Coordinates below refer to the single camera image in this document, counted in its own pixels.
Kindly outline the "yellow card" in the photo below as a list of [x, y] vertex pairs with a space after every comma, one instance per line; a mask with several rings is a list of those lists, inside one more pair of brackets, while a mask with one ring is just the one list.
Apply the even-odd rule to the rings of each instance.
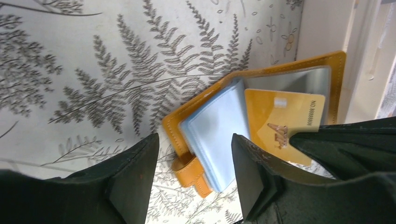
[[250, 139], [264, 151], [305, 166], [312, 159], [294, 148], [290, 138], [299, 132], [317, 132], [325, 96], [309, 93], [246, 89]]

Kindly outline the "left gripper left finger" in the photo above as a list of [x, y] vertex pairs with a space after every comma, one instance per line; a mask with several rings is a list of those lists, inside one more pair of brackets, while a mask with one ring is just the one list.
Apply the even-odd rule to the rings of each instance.
[[40, 180], [0, 172], [3, 224], [143, 224], [159, 153], [159, 135], [66, 178]]

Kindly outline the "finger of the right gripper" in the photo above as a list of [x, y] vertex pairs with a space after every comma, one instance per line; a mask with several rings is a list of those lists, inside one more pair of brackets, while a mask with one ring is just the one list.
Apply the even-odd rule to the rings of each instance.
[[340, 180], [396, 170], [396, 118], [323, 125], [296, 133], [290, 144]]

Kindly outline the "orange leather card holder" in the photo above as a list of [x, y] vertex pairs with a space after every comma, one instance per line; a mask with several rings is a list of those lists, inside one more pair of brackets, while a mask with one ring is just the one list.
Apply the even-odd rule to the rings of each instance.
[[231, 139], [249, 136], [245, 89], [291, 91], [325, 96], [321, 124], [337, 122], [344, 51], [335, 51], [264, 69], [225, 75], [163, 119], [177, 154], [172, 170], [182, 187], [202, 198], [224, 191], [235, 179]]

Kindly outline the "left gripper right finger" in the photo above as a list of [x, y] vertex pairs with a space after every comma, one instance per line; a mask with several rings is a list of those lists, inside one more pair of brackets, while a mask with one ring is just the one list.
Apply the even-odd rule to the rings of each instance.
[[249, 224], [393, 224], [396, 174], [348, 181], [319, 176], [263, 151], [242, 135], [232, 156], [243, 219]]

